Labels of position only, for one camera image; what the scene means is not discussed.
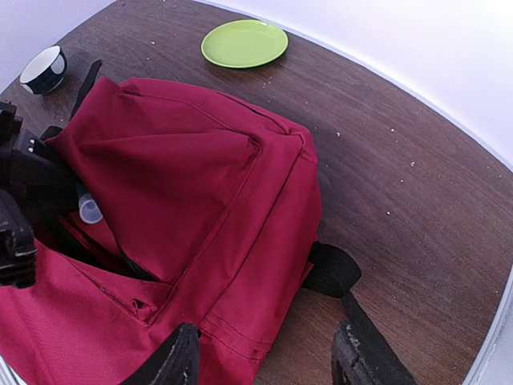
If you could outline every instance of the white cap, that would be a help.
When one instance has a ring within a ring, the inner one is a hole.
[[[90,193],[85,193],[79,200],[80,218],[88,225],[94,225],[103,219],[103,214],[99,211],[96,201]]]

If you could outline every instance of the lime green plate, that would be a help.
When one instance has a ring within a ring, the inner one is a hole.
[[[266,22],[239,20],[218,26],[201,43],[203,56],[228,68],[250,68],[272,62],[289,45],[287,34]]]

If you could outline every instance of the table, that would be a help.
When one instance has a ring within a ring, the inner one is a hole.
[[[118,1],[60,44],[70,71],[51,95],[13,83],[0,99],[24,127],[65,126],[95,59],[116,82],[152,77],[215,88],[305,125],[319,155],[322,241],[347,250],[357,299],[418,383],[456,384],[495,314],[513,256],[513,175],[469,136],[393,84],[290,35],[248,71],[214,67],[202,38],[239,14],[184,0]],[[302,290],[257,384],[330,383],[337,300]]]

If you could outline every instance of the bowl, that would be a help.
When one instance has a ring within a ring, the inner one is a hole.
[[[67,60],[60,46],[47,48],[30,63],[19,77],[22,87],[31,94],[41,95],[53,91],[64,79]]]

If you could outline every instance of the red backpack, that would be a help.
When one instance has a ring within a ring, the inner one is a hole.
[[[35,226],[37,285],[1,289],[0,355],[29,384],[123,383],[183,324],[200,331],[200,383],[250,384],[309,257],[323,267],[314,289],[353,284],[333,288],[326,261],[337,250],[316,243],[312,136],[263,108],[185,84],[101,79],[45,145],[104,221],[72,213]]]

